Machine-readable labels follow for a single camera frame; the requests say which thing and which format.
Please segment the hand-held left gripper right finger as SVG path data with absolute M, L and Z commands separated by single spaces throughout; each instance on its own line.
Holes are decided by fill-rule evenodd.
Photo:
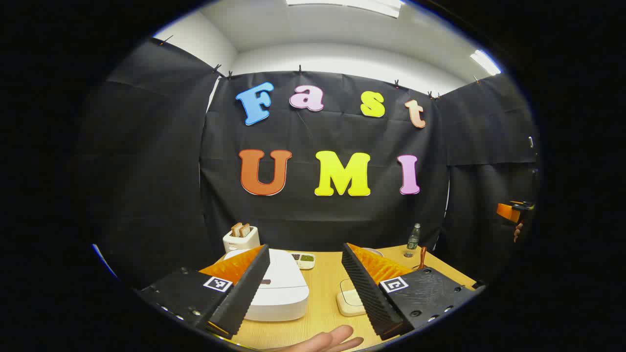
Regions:
M 408 269 L 351 243 L 343 245 L 341 263 L 381 339 L 425 330 L 485 289 L 461 285 L 433 267 Z

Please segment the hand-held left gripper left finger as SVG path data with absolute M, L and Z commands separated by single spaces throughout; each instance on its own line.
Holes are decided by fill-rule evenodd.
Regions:
M 137 294 L 190 328 L 231 339 L 269 264 L 269 248 L 260 245 L 202 270 L 180 267 Z

